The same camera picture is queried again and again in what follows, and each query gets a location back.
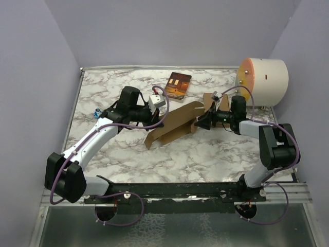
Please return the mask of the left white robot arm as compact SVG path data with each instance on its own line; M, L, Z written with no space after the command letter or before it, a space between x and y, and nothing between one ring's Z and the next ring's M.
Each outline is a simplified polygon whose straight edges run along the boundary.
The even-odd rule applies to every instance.
M142 105L138 100L142 92L125 86L120 97L104 110L95 125L76 144L64 152L52 153L46 164L44 186L50 191L50 203L56 205L64 200L77 202L83 196L95 196L102 203L112 200L112 182L102 176L86 177L84 170L91 159L123 129L152 130L162 128L166 116L159 116L160 107L169 107L168 94L160 86L153 86L153 94Z

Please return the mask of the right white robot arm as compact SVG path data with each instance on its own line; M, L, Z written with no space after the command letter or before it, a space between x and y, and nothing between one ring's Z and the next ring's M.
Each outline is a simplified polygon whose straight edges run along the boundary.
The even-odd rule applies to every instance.
M243 96L231 98L230 111L219 110L212 103L210 109L198 117L195 126L210 130L218 124L228 124L233 133L259 140L260 162L240 176L236 185L236 195L241 201L250 200L274 174L300 161L301 153L291 125L248 119Z

